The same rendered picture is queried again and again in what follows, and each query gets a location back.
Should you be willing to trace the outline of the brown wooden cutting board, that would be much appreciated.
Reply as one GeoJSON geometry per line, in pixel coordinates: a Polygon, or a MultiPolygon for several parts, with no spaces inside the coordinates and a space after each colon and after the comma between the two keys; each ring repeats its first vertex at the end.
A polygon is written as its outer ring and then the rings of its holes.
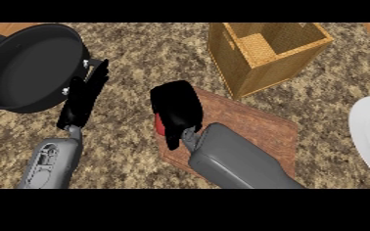
{"type": "MultiPolygon", "coordinates": [[[[296,124],[195,87],[193,90],[203,112],[202,128],[195,133],[200,135],[211,123],[224,124],[277,159],[285,172],[293,179],[298,137],[296,124]]],[[[156,132],[155,137],[162,160],[193,175],[202,177],[187,164],[190,152],[183,143],[183,136],[180,146],[172,151],[168,148],[165,136],[156,132]]]]}

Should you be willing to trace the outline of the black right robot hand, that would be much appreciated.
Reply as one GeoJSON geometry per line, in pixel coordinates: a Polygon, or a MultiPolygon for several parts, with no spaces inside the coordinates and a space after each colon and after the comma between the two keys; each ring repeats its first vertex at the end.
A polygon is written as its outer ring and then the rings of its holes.
{"type": "Polygon", "coordinates": [[[156,86],[150,90],[153,113],[159,115],[168,148],[172,151],[180,146],[183,132],[189,128],[202,128],[202,106],[187,81],[178,80],[156,86]]]}

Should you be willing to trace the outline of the black frying pan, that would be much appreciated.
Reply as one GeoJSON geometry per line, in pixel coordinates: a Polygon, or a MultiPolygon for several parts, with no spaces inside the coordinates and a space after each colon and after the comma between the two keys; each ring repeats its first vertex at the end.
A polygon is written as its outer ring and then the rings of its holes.
{"type": "Polygon", "coordinates": [[[91,58],[78,32],[44,23],[0,35],[0,110],[31,114],[68,98],[69,82],[88,80],[102,61],[91,58]]]}

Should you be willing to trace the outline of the orange-brown wooden surface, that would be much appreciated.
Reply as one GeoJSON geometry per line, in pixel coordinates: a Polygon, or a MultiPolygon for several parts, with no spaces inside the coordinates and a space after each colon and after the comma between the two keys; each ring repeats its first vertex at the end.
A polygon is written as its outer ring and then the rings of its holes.
{"type": "Polygon", "coordinates": [[[0,23],[0,35],[9,36],[24,28],[37,25],[37,23],[0,23]]]}

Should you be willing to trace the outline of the tan wicker basket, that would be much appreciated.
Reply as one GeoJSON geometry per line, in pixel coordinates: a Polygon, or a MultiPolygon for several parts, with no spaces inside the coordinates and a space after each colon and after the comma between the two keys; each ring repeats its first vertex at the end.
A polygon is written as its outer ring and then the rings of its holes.
{"type": "Polygon", "coordinates": [[[211,23],[208,51],[231,98],[289,80],[332,42],[317,23],[211,23]]]}

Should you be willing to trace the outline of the red bell pepper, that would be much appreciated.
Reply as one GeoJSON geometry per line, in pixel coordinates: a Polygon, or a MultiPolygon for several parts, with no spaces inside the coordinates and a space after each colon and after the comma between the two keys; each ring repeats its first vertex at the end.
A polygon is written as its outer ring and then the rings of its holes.
{"type": "Polygon", "coordinates": [[[165,136],[165,125],[162,123],[159,113],[155,114],[155,129],[158,134],[165,136]]]}

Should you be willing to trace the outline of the white rounded object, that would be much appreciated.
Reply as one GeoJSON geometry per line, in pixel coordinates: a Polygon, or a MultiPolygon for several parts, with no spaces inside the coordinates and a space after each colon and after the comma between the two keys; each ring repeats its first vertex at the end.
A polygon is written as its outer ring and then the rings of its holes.
{"type": "Polygon", "coordinates": [[[348,127],[357,152],[370,167],[370,96],[361,98],[349,110],[348,127]]]}

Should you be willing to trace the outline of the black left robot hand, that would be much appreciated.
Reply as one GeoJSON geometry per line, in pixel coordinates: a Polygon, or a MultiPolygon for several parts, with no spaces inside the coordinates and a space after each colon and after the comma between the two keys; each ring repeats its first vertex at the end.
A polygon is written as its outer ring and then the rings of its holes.
{"type": "Polygon", "coordinates": [[[66,129],[71,125],[84,127],[90,118],[96,99],[109,80],[109,60],[94,68],[88,80],[80,76],[71,79],[68,100],[65,102],[56,126],[66,129]]]}

